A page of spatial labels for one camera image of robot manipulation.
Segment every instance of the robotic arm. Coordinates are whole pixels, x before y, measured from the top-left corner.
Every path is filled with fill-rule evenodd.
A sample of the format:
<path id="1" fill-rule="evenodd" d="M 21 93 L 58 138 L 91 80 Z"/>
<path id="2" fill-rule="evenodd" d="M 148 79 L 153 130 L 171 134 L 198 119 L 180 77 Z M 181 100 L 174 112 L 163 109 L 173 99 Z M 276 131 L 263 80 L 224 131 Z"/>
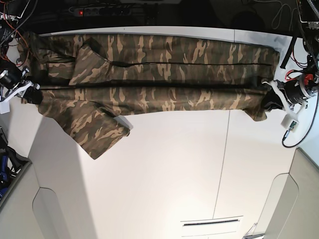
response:
<path id="1" fill-rule="evenodd" d="M 318 96 L 312 124 L 306 135 L 297 144 L 286 146 L 284 141 L 291 131 L 296 130 L 299 124 L 298 116 L 307 107 L 307 100 L 318 95 L 319 91 L 319 11 L 316 6 L 319 6 L 319 4 L 313 2 L 313 0 L 297 0 L 297 5 L 299 20 L 280 67 L 285 69 L 291 55 L 294 57 L 294 46 L 299 35 L 302 36 L 304 48 L 308 53 L 307 65 L 299 65 L 302 70 L 296 71 L 300 72 L 300 75 L 296 78 L 290 78 L 289 75 L 293 72 L 289 71 L 286 75 L 286 82 L 271 81 L 269 84 L 272 90 L 268 92 L 262 102 L 262 106 L 266 110 L 282 109 L 286 111 L 287 115 L 282 122 L 282 126 L 287 130 L 282 140 L 282 144 L 286 148 L 296 147 L 306 139 L 314 125 L 319 107 Z M 301 105 L 301 108 L 295 113 L 293 108 L 297 104 Z"/>
<path id="2" fill-rule="evenodd" d="M 35 0 L 31 13 L 20 24 L 19 21 L 32 0 L 1 2 L 3 13 L 0 15 L 0 114 L 4 114 L 10 111 L 9 100 L 14 96 L 25 98 L 33 104 L 40 104 L 42 95 L 39 91 L 40 86 L 34 84 L 31 77 L 25 76 L 29 69 L 24 67 L 20 70 L 18 67 L 22 64 L 15 65 L 6 57 L 9 43 L 14 39 L 15 34 L 19 34 L 18 29 L 30 18 L 38 0 Z"/>

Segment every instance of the gray panel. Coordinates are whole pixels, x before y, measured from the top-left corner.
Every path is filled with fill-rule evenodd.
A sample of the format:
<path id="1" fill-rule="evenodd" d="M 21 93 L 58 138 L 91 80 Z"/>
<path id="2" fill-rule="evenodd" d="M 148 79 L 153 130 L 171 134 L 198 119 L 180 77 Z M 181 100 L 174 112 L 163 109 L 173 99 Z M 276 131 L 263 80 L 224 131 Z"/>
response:
<path id="1" fill-rule="evenodd" d="M 271 218 L 275 212 L 276 206 L 278 205 L 288 177 L 289 174 L 286 173 L 280 174 L 274 179 L 263 212 L 261 213 L 260 219 L 258 221 L 256 229 L 254 230 L 253 235 L 265 233 L 267 227 L 269 226 Z"/>
<path id="2" fill-rule="evenodd" d="M 52 190 L 39 189 L 33 201 L 33 213 L 45 239 L 71 238 L 58 198 Z"/>
<path id="3" fill-rule="evenodd" d="M 299 187 L 299 196 L 279 239 L 319 237 L 319 170 L 301 150 L 297 150 L 290 175 Z"/>
<path id="4" fill-rule="evenodd" d="M 277 239 L 291 213 L 298 197 L 298 186 L 291 176 L 288 176 L 285 187 L 275 209 L 273 217 L 265 232 L 265 239 Z"/>

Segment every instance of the camouflage fabric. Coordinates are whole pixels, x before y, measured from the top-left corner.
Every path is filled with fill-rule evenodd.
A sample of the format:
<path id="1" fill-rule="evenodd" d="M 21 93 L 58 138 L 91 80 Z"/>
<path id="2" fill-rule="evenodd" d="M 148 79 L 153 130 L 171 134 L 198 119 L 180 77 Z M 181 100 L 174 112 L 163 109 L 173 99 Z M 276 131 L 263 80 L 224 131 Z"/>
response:
<path id="1" fill-rule="evenodd" d="M 279 53 L 264 46 L 163 35 L 28 33 L 38 110 L 96 159 L 130 130 L 119 115 L 260 108 Z M 26 49 L 19 46 L 21 57 Z"/>

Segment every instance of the white table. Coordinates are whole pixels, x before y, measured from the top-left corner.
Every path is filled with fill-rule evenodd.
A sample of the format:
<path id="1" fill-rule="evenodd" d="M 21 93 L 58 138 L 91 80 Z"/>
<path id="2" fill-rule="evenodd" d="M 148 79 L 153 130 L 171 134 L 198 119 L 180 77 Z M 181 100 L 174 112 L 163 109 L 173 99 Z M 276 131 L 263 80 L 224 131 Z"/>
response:
<path id="1" fill-rule="evenodd" d="M 77 32 L 172 34 L 262 44 L 281 60 L 291 37 L 200 27 L 117 27 Z M 16 58 L 16 50 L 10 50 Z M 295 54 L 306 53 L 301 40 Z M 297 69 L 277 69 L 282 80 Z M 305 133 L 314 107 L 302 116 L 293 144 Z M 294 150 L 281 146 L 285 112 L 263 122 L 242 111 L 162 112 L 127 116 L 133 129 L 99 159 L 87 153 L 33 105 L 11 102 L 2 121 L 9 144 L 32 160 L 40 187 L 57 194 L 72 238 L 179 238 L 180 221 L 244 216 L 241 238 L 259 219 L 274 178 L 288 173 Z"/>

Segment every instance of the black cable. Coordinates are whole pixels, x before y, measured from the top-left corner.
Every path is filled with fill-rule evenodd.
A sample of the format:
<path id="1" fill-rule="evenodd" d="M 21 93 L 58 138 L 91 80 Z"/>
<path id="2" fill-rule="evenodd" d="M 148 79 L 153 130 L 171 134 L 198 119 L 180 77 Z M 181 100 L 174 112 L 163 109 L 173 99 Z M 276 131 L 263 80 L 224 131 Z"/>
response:
<path id="1" fill-rule="evenodd" d="M 290 78 L 290 80 L 291 80 L 290 75 L 293 74 L 293 73 L 303 73 L 303 72 L 304 72 L 303 70 L 301 70 L 301 71 L 294 70 L 294 71 L 292 71 L 292 72 L 290 72 L 289 74 L 286 75 L 286 79 L 285 80 L 287 80 L 287 77 Z"/>
<path id="2" fill-rule="evenodd" d="M 316 68 L 317 68 L 318 71 L 319 71 L 319 66 L 318 66 L 317 58 L 316 58 L 316 56 L 315 56 L 313 50 L 311 49 L 311 47 L 310 47 L 310 45 L 309 45 L 309 43 L 308 43 L 308 41 L 307 41 L 307 39 L 306 39 L 305 33 L 304 33 L 304 31 L 303 31 L 303 29 L 302 29 L 302 27 L 301 27 L 301 23 L 299 23 L 298 26 L 299 26 L 301 35 L 302 35 L 302 37 L 303 37 L 303 39 L 304 39 L 304 41 L 305 41 L 305 43 L 306 43 L 307 49 L 308 49 L 308 51 L 309 51 L 309 54 L 310 54 L 311 57 L 313 58 L 313 60 L 314 60 L 314 62 L 315 62 L 315 66 L 316 66 Z M 312 130 L 312 128 L 313 128 L 313 126 L 314 126 L 314 124 L 315 124 L 315 119 L 316 119 L 316 116 L 317 116 L 318 108 L 319 108 L 319 92 L 317 93 L 317 105 L 316 105 L 314 117 L 313 117 L 313 120 L 312 120 L 312 122 L 311 122 L 311 125 L 310 125 L 310 127 L 309 127 L 307 133 L 306 133 L 305 136 L 304 136 L 298 143 L 296 143 L 295 145 L 287 146 L 287 145 L 285 145 L 284 141 L 285 141 L 285 139 L 286 139 L 286 135 L 287 135 L 287 133 L 289 132 L 289 130 L 286 131 L 286 133 L 285 133 L 285 135 L 284 135 L 284 137 L 283 137 L 283 139 L 282 139 L 282 145 L 283 145 L 283 147 L 285 147 L 285 148 L 294 148 L 294 147 L 297 147 L 297 146 L 299 146 L 299 145 L 307 138 L 307 136 L 309 135 L 310 131 Z"/>
<path id="3" fill-rule="evenodd" d="M 34 13 L 34 10 L 36 8 L 38 4 L 38 0 L 35 0 L 34 6 L 32 11 L 30 12 L 30 14 L 26 17 L 26 19 L 12 32 L 15 33 L 23 24 L 25 24 L 25 22 L 31 17 L 31 15 Z M 11 37 L 11 34 L 8 35 L 1 43 L 0 43 L 0 47 L 5 43 L 5 41 L 7 41 L 9 39 L 9 37 Z"/>
<path id="4" fill-rule="evenodd" d="M 313 126 L 314 126 L 314 123 L 315 123 L 316 115 L 317 115 L 317 112 L 318 112 L 318 106 L 319 106 L 319 94 L 318 94 L 318 96 L 317 96 L 317 105 L 316 105 L 314 117 L 313 117 L 313 120 L 312 120 L 312 122 L 311 122 L 311 125 L 310 125 L 310 127 L 309 127 L 307 133 L 305 134 L 305 136 L 304 136 L 298 143 L 296 143 L 295 145 L 287 146 L 287 145 L 285 145 L 285 143 L 284 143 L 284 141 L 285 141 L 285 139 L 286 139 L 286 134 L 288 133 L 288 131 L 286 131 L 286 133 L 285 133 L 285 135 L 284 135 L 284 137 L 283 137 L 283 139 L 282 139 L 282 145 L 283 145 L 283 147 L 285 147 L 285 148 L 294 148 L 294 147 L 297 147 L 298 145 L 300 145 L 300 144 L 308 137 L 308 135 L 309 135 L 310 131 L 312 130 L 312 128 L 313 128 Z"/>
<path id="5" fill-rule="evenodd" d="M 9 3 L 10 3 L 10 2 L 8 2 L 8 3 L 5 5 L 5 12 L 6 12 L 7 14 L 9 14 Z M 13 26 L 13 22 L 12 22 L 12 20 L 11 20 L 10 17 L 8 17 L 7 21 L 10 23 L 11 26 Z"/>
<path id="6" fill-rule="evenodd" d="M 5 138 L 5 140 L 6 140 L 6 143 L 8 144 L 8 140 L 7 140 L 6 136 L 5 136 L 5 133 L 4 133 L 4 131 L 3 131 L 2 126 L 0 126 L 0 129 L 1 129 L 1 131 L 2 131 L 2 135 L 4 136 L 4 138 Z"/>

